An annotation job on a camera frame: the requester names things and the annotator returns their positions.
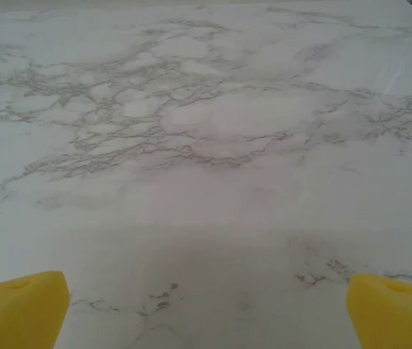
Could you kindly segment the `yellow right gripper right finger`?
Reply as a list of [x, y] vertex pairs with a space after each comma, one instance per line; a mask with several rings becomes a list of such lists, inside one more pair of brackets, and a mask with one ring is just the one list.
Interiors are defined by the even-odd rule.
[[362, 348], [412, 349], [412, 284], [356, 274], [346, 304]]

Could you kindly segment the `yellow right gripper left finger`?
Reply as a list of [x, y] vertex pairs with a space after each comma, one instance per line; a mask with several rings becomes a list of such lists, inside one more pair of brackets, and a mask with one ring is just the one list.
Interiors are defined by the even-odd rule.
[[0, 349], [53, 348], [70, 305], [60, 271], [0, 283]]

